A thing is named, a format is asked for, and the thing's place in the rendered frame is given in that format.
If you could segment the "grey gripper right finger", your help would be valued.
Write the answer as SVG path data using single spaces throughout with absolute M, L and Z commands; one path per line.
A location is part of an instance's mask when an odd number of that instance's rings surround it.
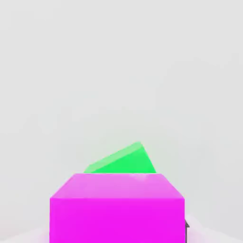
M 203 227 L 192 215 L 186 215 L 186 221 L 189 224 L 187 243 L 243 243 L 242 240 Z

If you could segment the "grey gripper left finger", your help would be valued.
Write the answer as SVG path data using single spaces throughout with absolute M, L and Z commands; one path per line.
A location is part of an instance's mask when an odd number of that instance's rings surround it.
M 0 243 L 49 243 L 49 229 L 46 227 L 38 228 L 14 236 Z

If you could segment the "small magenta cube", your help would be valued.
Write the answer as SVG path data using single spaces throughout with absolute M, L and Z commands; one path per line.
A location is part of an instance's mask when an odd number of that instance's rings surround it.
M 80 173 L 50 198 L 49 243 L 185 243 L 185 200 L 162 174 Z

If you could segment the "small green cube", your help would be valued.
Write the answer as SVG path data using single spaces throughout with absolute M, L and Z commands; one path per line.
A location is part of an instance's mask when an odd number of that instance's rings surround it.
M 91 165 L 84 173 L 156 173 L 140 142 L 135 142 Z

